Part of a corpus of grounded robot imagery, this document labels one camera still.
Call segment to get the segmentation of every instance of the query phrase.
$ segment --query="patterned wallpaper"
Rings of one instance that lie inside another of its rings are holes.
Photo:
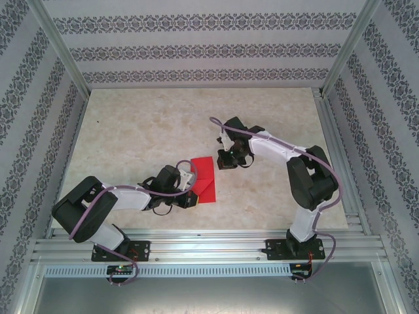
[[[45,235],[84,100],[23,0],[0,0],[0,313]]]
[[[365,0],[44,1],[91,88],[320,87]]]
[[[329,101],[407,313],[419,313],[419,2],[383,1]]]

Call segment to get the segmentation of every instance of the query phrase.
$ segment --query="red fabric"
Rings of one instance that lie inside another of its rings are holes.
[[[198,203],[215,202],[214,161],[212,157],[194,158],[191,160],[198,170],[192,191],[199,196]]]

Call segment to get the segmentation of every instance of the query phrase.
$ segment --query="damask stripe pattern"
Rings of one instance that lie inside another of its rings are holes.
[[[419,146],[419,110],[418,98],[412,94],[409,82],[401,72],[400,67],[384,42],[374,22],[371,22],[363,33],[363,38],[374,56],[377,66],[383,74],[386,84],[390,89],[401,114],[405,117],[407,126],[415,137]]]
[[[340,44],[209,44],[72,48],[75,61],[191,58],[334,58]]]
[[[328,69],[210,69],[83,73],[87,83],[191,82],[217,80],[323,80]]]
[[[411,0],[385,0],[384,4],[410,41],[413,50],[419,54],[419,10],[416,5]]]
[[[29,11],[25,0],[9,0],[0,14],[0,56],[14,37],[24,17]]]
[[[39,28],[0,103],[0,146],[3,145],[3,139],[7,136],[14,115],[22,104],[48,45],[49,41],[44,31]]]
[[[45,120],[64,73],[65,67],[60,59],[57,59],[45,84],[44,92],[38,100],[38,105],[27,127],[25,137],[19,147],[19,153],[16,155],[15,161],[13,161],[12,169],[9,172],[10,175],[6,179],[3,193],[0,196],[0,236],[3,235],[3,229],[7,226],[8,217],[12,213],[21,183],[26,175],[27,167],[38,144]]]
[[[10,257],[10,263],[5,268],[6,276],[3,277],[3,284],[1,285],[0,291],[0,313],[8,313],[8,305],[12,299],[13,293],[16,289],[16,280],[19,276],[19,273],[22,270],[22,264],[24,262],[23,257],[27,253],[27,246],[29,245],[30,238],[35,227],[35,223],[38,219],[39,211],[43,204],[44,194],[54,168],[55,161],[58,156],[58,151],[60,149],[62,139],[64,137],[65,129],[73,110],[73,105],[77,96],[77,88],[74,83],[71,83],[69,91],[65,97],[65,101],[58,117],[57,124],[54,128],[53,136],[50,140],[46,156],[41,166],[41,171],[39,172],[39,177],[37,178],[37,183],[31,195],[31,200],[27,205],[27,210],[25,213],[25,218],[22,221],[21,227],[19,229],[19,235],[16,239],[16,244],[13,247],[13,254]]]
[[[386,121],[384,112],[380,108],[380,104],[373,92],[373,87],[357,55],[352,54],[346,64],[355,80],[365,108],[369,113],[371,124],[377,132],[377,137],[380,140],[382,150],[395,176],[395,181],[399,185],[403,201],[406,203],[406,208],[410,211],[410,217],[414,221],[414,227],[419,228],[419,190],[413,185],[414,180],[411,179],[412,175],[409,169],[406,168],[407,165],[403,161],[403,155],[400,153],[396,139],[392,135],[390,125]]]
[[[62,35],[154,31],[350,29],[356,13],[178,14],[55,18]]]
[[[390,245],[396,255],[397,265],[399,266],[403,276],[404,284],[409,291],[409,296],[412,298],[412,304],[415,310],[419,311],[419,297],[417,293],[419,279],[416,277],[416,272],[413,271],[413,261],[408,256],[409,251],[406,249],[405,240],[400,236],[401,230],[399,224],[394,218],[395,214],[388,201],[386,191],[381,184],[380,175],[378,174],[378,170],[374,164],[374,159],[371,157],[369,146],[365,140],[361,125],[359,124],[359,120],[355,114],[354,106],[352,105],[352,101],[341,77],[339,77],[335,83],[335,90],[350,127],[352,137],[354,138],[354,143],[356,145],[359,158],[363,164],[368,184],[373,193],[375,204],[377,205],[378,212],[382,218],[384,229],[387,232],[387,237],[390,239]],[[331,106],[331,108],[333,115],[335,116],[335,120],[337,121],[333,106]]]

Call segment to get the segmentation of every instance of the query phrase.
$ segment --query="marble surface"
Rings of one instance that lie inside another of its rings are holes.
[[[262,126],[289,143],[326,149],[309,88],[93,90],[62,196],[88,175],[136,184],[182,159],[213,156],[215,163],[221,145],[210,116],[222,122],[238,116],[247,127]],[[249,169],[216,169],[215,187],[216,203],[173,207],[165,217],[113,211],[107,222],[155,230],[273,230],[294,219],[287,170],[269,160],[256,156]],[[319,227],[347,228],[342,205],[325,212]]]

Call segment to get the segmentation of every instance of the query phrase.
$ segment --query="black mounting plate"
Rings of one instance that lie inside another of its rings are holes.
[[[326,258],[323,242],[315,239],[309,247],[300,250],[297,256],[287,248],[286,239],[267,239],[266,248],[262,250],[266,253],[268,260],[308,260],[308,255],[312,253],[313,260],[324,260]]]
[[[148,262],[149,255],[150,241],[130,241],[126,257],[131,258],[134,262]],[[92,262],[126,262],[126,260],[95,245],[92,251]]]

